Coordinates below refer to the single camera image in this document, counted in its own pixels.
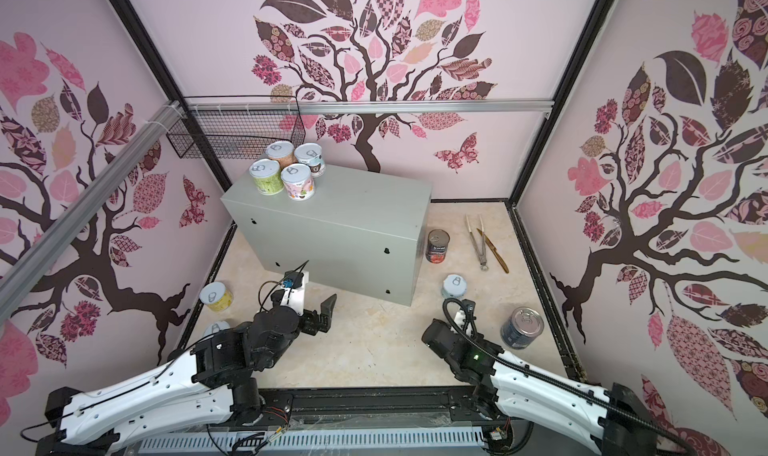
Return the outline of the teal label coconut can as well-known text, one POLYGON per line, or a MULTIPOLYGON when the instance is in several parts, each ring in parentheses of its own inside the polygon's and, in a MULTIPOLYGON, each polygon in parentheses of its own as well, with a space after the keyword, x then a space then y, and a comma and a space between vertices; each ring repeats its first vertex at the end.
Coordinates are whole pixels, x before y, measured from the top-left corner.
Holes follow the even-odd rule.
POLYGON ((326 165, 323 150, 319 144, 302 144, 295 149, 294 155, 300 164, 310 169, 313 178, 319 178, 324 174, 326 165))

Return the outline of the left aluminium rail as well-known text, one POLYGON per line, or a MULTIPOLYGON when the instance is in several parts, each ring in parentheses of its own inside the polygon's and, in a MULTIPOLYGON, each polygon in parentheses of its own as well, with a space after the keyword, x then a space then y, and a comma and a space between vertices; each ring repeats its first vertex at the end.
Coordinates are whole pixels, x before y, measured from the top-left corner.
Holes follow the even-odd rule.
POLYGON ((115 160, 90 183, 38 243, 1 281, 1 320, 6 321, 142 157, 183 115, 179 102, 167 102, 145 123, 115 160))

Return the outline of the metal tongs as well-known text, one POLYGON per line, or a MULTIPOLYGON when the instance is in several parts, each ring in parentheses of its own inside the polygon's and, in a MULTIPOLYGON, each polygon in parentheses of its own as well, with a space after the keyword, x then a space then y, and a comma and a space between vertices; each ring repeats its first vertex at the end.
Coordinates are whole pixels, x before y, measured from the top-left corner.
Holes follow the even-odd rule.
POLYGON ((482 271, 487 271, 488 261, 483 219, 481 216, 478 217, 479 226, 476 227, 472 222, 471 217, 466 215, 465 223, 480 269, 482 271))

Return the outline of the blue label tin can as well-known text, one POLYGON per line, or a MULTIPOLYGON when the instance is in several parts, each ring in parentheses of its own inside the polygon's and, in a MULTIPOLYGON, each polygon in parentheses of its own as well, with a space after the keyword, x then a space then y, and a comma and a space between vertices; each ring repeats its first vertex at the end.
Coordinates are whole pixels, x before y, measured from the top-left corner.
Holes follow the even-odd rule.
POLYGON ((531 345, 544 330, 541 315, 528 307, 516 308, 500 329, 502 341, 510 348, 522 350, 531 345))

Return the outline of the pink label can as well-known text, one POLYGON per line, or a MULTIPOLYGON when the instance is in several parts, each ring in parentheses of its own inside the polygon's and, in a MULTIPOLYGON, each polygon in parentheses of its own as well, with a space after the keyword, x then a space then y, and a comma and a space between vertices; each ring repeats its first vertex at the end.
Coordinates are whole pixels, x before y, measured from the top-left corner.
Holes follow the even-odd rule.
POLYGON ((315 194, 314 178, 310 168, 304 164, 292 164, 281 171, 281 180, 289 198, 305 201, 315 194))

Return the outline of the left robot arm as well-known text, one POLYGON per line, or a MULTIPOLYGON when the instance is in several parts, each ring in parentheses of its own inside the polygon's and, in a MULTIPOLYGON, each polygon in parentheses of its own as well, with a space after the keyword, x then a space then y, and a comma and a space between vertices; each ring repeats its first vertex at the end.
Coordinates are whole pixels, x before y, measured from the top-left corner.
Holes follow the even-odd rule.
POLYGON ((205 424, 253 425, 263 413, 255 373, 273 368, 300 334, 331 327, 336 296, 319 311, 278 306, 212 333, 169 363, 90 392, 50 393, 52 433, 39 455, 108 455, 150 436, 205 424))

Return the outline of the red tomato can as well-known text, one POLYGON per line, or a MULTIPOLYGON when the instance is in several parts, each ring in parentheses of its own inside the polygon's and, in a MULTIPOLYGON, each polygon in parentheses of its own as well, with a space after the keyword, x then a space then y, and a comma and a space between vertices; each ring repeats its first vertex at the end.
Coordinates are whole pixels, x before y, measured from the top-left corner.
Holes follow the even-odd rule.
POLYGON ((431 264, 445 261, 450 243, 450 235, 442 229, 433 229, 427 235, 426 260, 431 264))

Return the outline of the orange label can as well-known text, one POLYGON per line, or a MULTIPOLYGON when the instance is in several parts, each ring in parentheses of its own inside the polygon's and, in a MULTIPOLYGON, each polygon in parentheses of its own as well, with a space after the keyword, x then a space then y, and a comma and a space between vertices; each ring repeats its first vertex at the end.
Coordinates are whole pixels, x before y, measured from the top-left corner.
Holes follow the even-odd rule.
POLYGON ((290 141, 276 141, 267 146, 265 155, 279 164, 281 169, 296 164, 295 147, 290 141))

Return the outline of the wooden handled knife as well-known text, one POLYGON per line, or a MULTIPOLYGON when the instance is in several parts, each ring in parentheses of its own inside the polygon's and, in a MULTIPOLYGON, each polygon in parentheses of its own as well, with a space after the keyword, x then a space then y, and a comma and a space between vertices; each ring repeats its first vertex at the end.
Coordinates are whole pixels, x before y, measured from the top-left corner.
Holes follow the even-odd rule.
POLYGON ((510 273, 509 267, 508 267, 506 261, 504 260, 504 258, 502 257, 502 255, 499 253, 499 251, 496 248, 496 246, 493 244, 493 242, 489 239, 489 237, 487 236, 487 234, 483 230, 480 230, 479 233, 482 236, 482 238, 483 238, 487 248, 493 254, 494 258, 496 259, 496 261, 499 264, 499 266, 502 269, 502 271, 505 274, 509 274, 510 273))

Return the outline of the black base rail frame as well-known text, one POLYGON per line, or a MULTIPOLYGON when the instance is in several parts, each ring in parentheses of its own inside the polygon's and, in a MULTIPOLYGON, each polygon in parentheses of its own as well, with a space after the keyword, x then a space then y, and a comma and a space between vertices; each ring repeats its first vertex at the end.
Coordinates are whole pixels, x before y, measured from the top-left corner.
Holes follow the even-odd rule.
MULTIPOLYGON (((262 394, 265 403, 262 417, 251 426, 226 423, 193 426, 147 437, 134 442, 121 452, 124 455, 138 455, 138 446, 146 439, 203 430, 265 431, 278 436, 288 430, 473 427, 482 430, 486 446, 467 449, 478 450, 485 455, 519 455, 527 447, 536 430, 549 430, 526 420, 487 419, 469 407, 471 393, 472 388, 468 386, 266 390, 262 394)), ((221 455, 309 454, 298 451, 263 454, 261 450, 265 446, 265 443, 261 443, 248 454, 239 454, 232 450, 224 451, 221 455)), ((369 449, 347 450, 338 454, 407 450, 457 452, 462 449, 464 448, 369 449)))

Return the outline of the grey metal cabinet box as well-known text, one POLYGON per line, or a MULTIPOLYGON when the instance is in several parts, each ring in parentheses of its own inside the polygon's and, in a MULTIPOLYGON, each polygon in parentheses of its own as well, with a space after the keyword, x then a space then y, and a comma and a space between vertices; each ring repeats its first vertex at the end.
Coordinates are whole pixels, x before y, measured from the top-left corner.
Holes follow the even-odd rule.
POLYGON ((242 176, 221 201, 263 268, 409 306, 425 259, 428 182, 329 165, 314 195, 260 194, 242 176))

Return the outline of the yellow label can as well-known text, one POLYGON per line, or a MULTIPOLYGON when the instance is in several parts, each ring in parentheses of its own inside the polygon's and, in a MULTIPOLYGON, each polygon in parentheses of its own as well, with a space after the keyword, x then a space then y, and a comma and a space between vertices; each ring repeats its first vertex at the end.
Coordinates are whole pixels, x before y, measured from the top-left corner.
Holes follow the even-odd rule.
POLYGON ((209 310, 222 312, 232 305, 233 295, 224 283, 216 281, 205 285, 198 299, 209 310))

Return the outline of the green label can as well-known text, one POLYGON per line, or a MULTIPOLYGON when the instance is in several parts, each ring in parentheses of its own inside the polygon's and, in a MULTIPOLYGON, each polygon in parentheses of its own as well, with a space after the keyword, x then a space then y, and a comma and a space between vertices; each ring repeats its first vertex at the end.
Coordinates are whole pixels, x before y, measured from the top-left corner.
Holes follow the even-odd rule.
POLYGON ((260 194, 274 196, 284 190, 280 177, 281 167, 271 159, 255 161, 249 168, 249 174, 260 194))

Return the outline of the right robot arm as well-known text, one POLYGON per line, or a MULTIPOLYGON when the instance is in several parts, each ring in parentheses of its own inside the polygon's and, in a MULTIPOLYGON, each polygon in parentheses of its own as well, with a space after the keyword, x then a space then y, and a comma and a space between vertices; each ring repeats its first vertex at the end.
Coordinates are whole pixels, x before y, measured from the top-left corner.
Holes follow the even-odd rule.
POLYGON ((533 366, 455 322, 435 319, 422 342, 472 387, 469 407, 492 421, 520 419, 566 436, 597 455, 694 455, 651 421, 628 388, 578 383, 533 366))

